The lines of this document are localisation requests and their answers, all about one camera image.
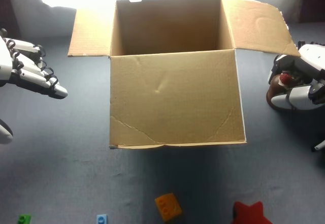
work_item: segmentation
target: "gray fabric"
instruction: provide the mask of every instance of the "gray fabric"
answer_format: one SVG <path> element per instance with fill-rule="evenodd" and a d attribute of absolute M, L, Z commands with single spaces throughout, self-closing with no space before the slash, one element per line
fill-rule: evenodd
<path fill-rule="evenodd" d="M 295 25 L 297 42 L 325 43 L 325 25 Z M 67 88 L 64 100 L 0 89 L 14 142 L 0 145 L 0 223 L 163 223 L 154 199 L 173 192 L 186 223 L 231 223 L 234 201 L 262 201 L 272 223 L 323 223 L 325 164 L 311 153 L 325 110 L 278 113 L 266 103 L 274 55 L 236 52 L 248 144 L 110 150 L 109 60 L 67 58 L 69 38 L 39 39 Z"/>

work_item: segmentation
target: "orange lego brick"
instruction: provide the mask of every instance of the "orange lego brick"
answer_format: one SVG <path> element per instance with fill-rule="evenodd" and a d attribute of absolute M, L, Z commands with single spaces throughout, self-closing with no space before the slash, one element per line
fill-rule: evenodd
<path fill-rule="evenodd" d="M 162 195 L 154 200 L 164 221 L 168 221 L 175 216 L 182 214 L 182 209 L 179 206 L 173 193 Z"/>

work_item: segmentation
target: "green toy block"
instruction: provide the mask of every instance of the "green toy block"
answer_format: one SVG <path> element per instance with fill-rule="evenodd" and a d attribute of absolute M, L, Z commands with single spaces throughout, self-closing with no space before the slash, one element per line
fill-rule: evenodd
<path fill-rule="evenodd" d="M 20 215 L 17 224 L 30 224 L 31 215 Z"/>

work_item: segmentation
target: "red star-shaped toy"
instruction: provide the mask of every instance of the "red star-shaped toy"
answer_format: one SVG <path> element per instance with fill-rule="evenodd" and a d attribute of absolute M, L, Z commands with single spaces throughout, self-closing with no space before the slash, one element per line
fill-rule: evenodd
<path fill-rule="evenodd" d="M 251 206 L 236 202 L 234 212 L 235 218 L 232 224 L 272 224 L 263 215 L 262 202 L 257 202 Z"/>

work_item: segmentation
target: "robotic hand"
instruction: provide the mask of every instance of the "robotic hand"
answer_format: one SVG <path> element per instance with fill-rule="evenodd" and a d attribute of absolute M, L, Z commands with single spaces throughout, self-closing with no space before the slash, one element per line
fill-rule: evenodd
<path fill-rule="evenodd" d="M 266 100 L 275 110 L 312 110 L 325 103 L 325 46 L 298 42 L 301 57 L 276 56 Z"/>
<path fill-rule="evenodd" d="M 6 38 L 5 29 L 0 29 L 0 36 L 0 87 L 11 83 L 55 99 L 68 96 L 53 69 L 43 60 L 42 46 Z M 0 120 L 0 144 L 9 143 L 12 137 L 10 128 Z"/>

